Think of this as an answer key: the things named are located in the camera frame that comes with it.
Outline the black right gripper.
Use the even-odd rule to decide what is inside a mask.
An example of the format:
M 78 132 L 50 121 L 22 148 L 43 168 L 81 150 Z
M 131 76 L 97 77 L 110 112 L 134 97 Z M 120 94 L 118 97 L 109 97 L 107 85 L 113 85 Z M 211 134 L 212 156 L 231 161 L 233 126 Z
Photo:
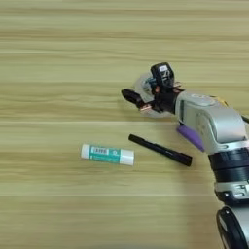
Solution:
M 153 90 L 154 101 L 152 105 L 145 103 L 141 96 L 131 89 L 123 89 L 122 96 L 126 101 L 134 104 L 140 112 L 149 112 L 153 108 L 159 113 L 168 112 L 174 114 L 177 97 L 182 91 L 183 90 L 178 87 L 161 88 L 160 86 L 156 86 Z

